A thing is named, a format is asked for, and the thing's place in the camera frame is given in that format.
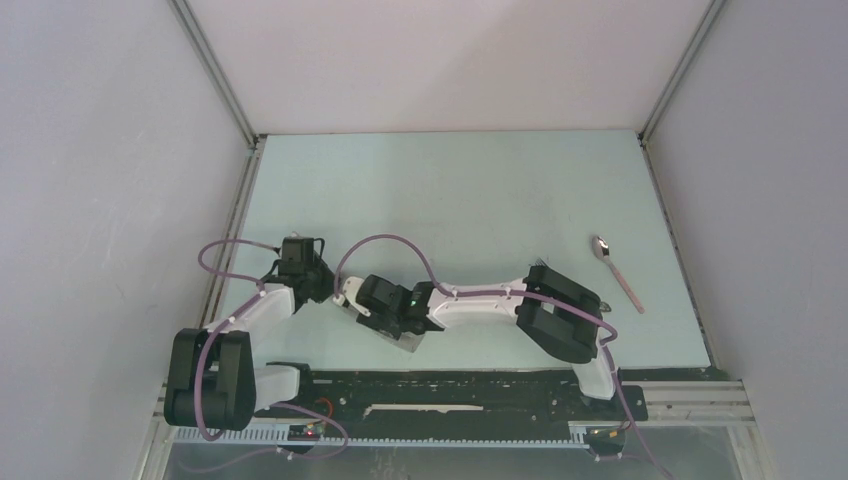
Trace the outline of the grey cloth napkin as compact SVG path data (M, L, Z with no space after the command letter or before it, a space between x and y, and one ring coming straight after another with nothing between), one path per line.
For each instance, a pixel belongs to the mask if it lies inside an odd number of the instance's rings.
M426 331L418 333L407 331L401 332L397 337L395 337L389 331L384 329L374 329L374 333L392 346L408 353L415 353L426 335Z

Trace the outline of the pink metal fork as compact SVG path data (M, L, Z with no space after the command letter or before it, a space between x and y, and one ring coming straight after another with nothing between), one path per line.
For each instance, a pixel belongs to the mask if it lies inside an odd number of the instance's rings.
M525 283L529 291L555 298L591 314L610 313L608 303L598 294L550 267L541 258L531 266Z

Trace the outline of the metal spoon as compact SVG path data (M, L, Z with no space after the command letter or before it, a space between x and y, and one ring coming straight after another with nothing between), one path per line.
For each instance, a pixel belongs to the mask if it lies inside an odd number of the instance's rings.
M617 283L619 284L619 286L621 287L621 289L623 290L625 295L628 297L628 299L630 300L630 302L632 303L632 305L636 309L636 311L640 315L644 315L645 314L645 308L644 308L641 300L638 298L638 296L632 290L629 283L626 281L626 279L624 278L624 276L622 275L620 270L616 267L616 265L614 264L614 262L611 259L610 248L609 248L608 242L606 240L604 240L602 237L595 235L591 239L591 247L592 247L592 251L593 251L594 256L608 267L611 274L613 275L613 277L615 278L615 280L617 281Z

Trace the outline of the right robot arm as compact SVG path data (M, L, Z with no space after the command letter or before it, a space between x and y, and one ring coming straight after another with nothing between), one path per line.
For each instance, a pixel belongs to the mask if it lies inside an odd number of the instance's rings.
M545 264L522 278L478 286L417 283L407 289L382 277L346 278L334 302L395 346L414 351L430 332L464 326L517 328L542 351L571 366L585 411L606 418L622 403L601 351L600 321L608 305L593 291Z

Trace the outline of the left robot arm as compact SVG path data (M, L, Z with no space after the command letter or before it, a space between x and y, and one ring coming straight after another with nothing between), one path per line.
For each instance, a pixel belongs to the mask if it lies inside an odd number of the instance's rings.
M264 275L217 273L248 281L255 291L232 313L174 337L162 407L168 424L197 428L213 441L245 429L259 411L281 406L297 417L312 411L311 368L280 361L259 366L254 351L304 305L331 297L334 274L324 248L322 238L288 236L269 246L274 259Z

